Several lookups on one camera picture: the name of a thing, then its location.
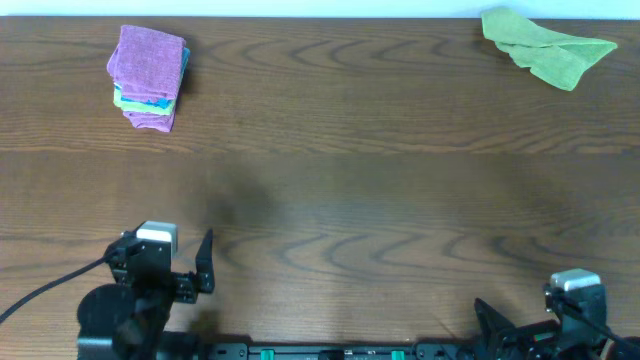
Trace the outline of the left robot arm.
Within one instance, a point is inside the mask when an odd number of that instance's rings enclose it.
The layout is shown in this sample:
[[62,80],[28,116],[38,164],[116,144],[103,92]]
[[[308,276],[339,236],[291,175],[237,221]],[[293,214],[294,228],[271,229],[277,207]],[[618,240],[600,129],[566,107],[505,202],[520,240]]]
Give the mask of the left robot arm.
[[206,359],[209,348],[195,334],[165,329],[176,303],[194,304],[215,288],[213,239],[207,231],[194,272],[171,270],[174,242],[124,232],[105,251],[112,284],[89,292],[77,309],[80,359]]

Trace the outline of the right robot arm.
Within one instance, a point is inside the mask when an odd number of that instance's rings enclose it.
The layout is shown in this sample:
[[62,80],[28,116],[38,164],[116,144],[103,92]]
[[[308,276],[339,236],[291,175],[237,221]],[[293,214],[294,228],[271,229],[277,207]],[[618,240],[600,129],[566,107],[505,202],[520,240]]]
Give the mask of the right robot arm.
[[637,359],[639,341],[615,334],[607,325],[605,287],[573,290],[544,286],[547,320],[517,327],[485,301],[474,310],[481,329],[473,352],[476,359],[563,360]]

